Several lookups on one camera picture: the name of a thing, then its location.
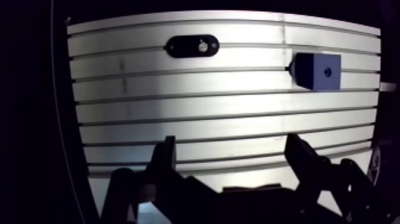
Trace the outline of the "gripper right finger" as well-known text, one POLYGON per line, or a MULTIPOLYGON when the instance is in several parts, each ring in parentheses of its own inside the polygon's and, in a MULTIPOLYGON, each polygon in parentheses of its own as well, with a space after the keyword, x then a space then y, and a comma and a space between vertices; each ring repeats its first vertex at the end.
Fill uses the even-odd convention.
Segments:
POLYGON ((339 164, 333 164, 295 133, 287 135, 284 155, 299 180, 296 192, 304 205, 315 204, 322 191, 329 191, 345 223, 393 223, 395 220, 393 209, 355 161, 344 158, 339 164))

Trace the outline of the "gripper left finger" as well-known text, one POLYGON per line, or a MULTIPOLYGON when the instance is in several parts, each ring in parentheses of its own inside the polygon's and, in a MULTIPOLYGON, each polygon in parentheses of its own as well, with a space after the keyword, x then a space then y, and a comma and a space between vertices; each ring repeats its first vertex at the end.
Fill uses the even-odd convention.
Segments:
POLYGON ((114 170, 101 213, 101 223, 127 223, 129 208, 138 213, 151 202, 171 223, 217 223, 218 194, 189 176, 176 172, 176 139, 156 144, 146 169, 114 170))

